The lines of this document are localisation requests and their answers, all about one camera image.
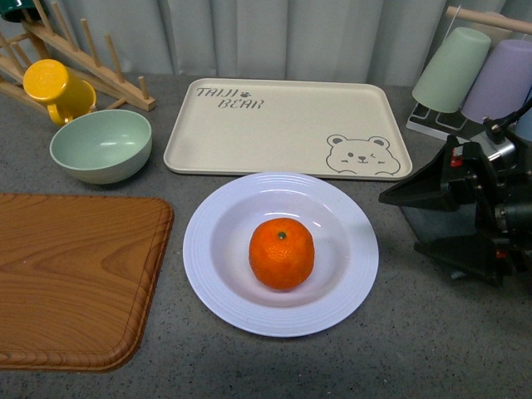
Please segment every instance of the orange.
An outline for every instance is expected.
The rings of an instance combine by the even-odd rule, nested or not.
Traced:
[[[295,288],[313,271],[313,236],[295,219],[268,220],[251,236],[249,265],[255,277],[268,287]]]

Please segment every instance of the gray countertop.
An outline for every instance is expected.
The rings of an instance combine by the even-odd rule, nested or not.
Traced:
[[[414,251],[416,236],[401,210],[378,202],[392,183],[328,180],[360,205],[379,244],[372,291],[346,320],[306,337],[271,338],[214,315],[186,278],[183,237],[201,202],[235,177],[179,175],[165,166],[163,153],[194,79],[146,80],[157,107],[124,108],[150,120],[150,159],[137,175],[108,186],[64,174],[48,153],[55,125],[0,96],[2,192],[159,197],[175,212],[135,356],[103,374],[0,372],[1,398],[532,397],[530,274],[506,278],[502,289],[450,279],[439,264]],[[405,127],[414,106],[408,89],[385,92],[417,170],[443,142]]]

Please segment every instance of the white curtain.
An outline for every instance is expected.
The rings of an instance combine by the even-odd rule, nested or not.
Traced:
[[[50,10],[52,1],[44,2]],[[378,86],[416,83],[451,24],[444,16],[449,6],[532,22],[530,0],[56,2],[85,52],[89,47],[80,19],[87,20],[99,57],[110,68],[107,33],[122,71]],[[53,12],[50,15],[61,32]],[[468,24],[456,20],[453,26]],[[0,20],[0,32],[13,37],[22,27]],[[31,55],[30,44],[21,45]]]

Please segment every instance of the yellow cup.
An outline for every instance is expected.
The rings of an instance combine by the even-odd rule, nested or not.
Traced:
[[[24,74],[23,85],[26,93],[43,104],[59,126],[88,114],[96,105],[94,88],[59,61],[35,62]]]

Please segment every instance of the mint bowl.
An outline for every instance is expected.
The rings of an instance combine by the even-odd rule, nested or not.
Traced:
[[[96,111],[64,125],[52,138],[50,155],[69,175],[97,185],[138,172],[150,157],[150,122],[127,110]]]

